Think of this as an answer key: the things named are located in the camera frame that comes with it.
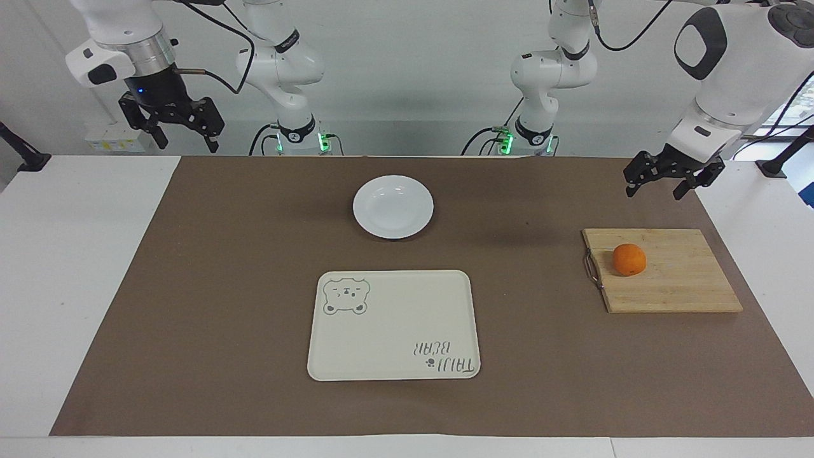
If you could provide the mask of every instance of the white wall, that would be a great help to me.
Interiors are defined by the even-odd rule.
[[[240,2],[229,4],[242,14]],[[606,2],[606,40],[628,41],[661,5]],[[325,56],[325,79],[305,89],[314,112],[355,154],[458,154],[475,130],[502,123],[519,99],[509,78],[514,57],[553,47],[545,0],[290,0],[288,6],[303,38]],[[558,92],[560,154],[660,150],[698,88],[672,56],[674,37],[697,8],[671,5],[630,51],[611,54],[594,43],[597,80]],[[181,66],[239,79],[234,56],[245,47],[242,39],[183,5],[156,2],[155,9],[181,42]],[[221,8],[207,11],[229,20]],[[86,90],[64,66],[63,54],[87,37],[67,0],[0,2],[0,119],[41,150],[87,153],[84,124],[122,119],[116,101],[124,83]],[[205,77],[186,80],[190,95],[213,97],[226,119],[221,154],[244,154],[256,127],[274,119],[251,87],[235,96]],[[170,145],[162,153],[206,154],[197,135],[167,132]],[[7,153],[0,149],[0,180],[19,162]]]

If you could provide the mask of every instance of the white table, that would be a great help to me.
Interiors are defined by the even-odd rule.
[[[47,438],[177,163],[57,156],[0,193],[0,458],[814,456],[814,438]],[[814,212],[751,163],[698,194],[814,392]]]

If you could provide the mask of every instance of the bear illustration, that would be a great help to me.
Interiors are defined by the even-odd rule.
[[[365,300],[370,293],[370,284],[364,279],[343,278],[325,283],[322,292],[325,294],[322,311],[326,314],[333,315],[338,310],[353,310],[353,313],[361,315],[367,310]]]

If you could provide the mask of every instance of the brown tabletop covering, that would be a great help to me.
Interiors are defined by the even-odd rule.
[[[625,164],[184,157],[51,433],[814,435],[812,397],[698,198],[662,180],[628,199]],[[353,219],[385,174],[434,196],[407,240]],[[744,311],[608,314],[586,227],[700,229]],[[480,374],[311,380],[320,275],[400,269],[469,275]]]

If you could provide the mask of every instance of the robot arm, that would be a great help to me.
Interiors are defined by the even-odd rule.
[[[279,142],[290,154],[320,154],[322,134],[308,99],[297,86],[319,82],[325,74],[322,57],[300,38],[283,0],[243,0],[248,28],[257,38],[246,82],[265,94],[277,114]],[[247,51],[238,54],[245,68]]]
[[[701,59],[682,55],[679,43],[688,33],[703,40]],[[662,152],[639,152],[625,168],[628,196],[661,178],[684,180],[673,192],[677,200],[712,184],[724,168],[720,152],[814,68],[814,6],[797,1],[702,8],[681,29],[675,54],[701,89]]]
[[[221,5],[224,1],[190,3]],[[173,41],[152,9],[152,0],[71,0],[71,4],[90,32],[90,40],[65,58],[76,80],[94,87],[123,79],[129,91],[119,105],[133,129],[144,130],[164,149],[168,141],[159,123],[181,124],[201,134],[209,151],[215,152],[224,127],[221,114],[209,97],[193,100],[186,93],[176,72]]]
[[[523,92],[523,108],[512,129],[514,148],[527,154],[540,154],[554,127],[559,102],[549,92],[585,86],[597,75],[588,0],[557,0],[553,10],[549,35],[558,48],[523,54],[512,64],[512,82]]]

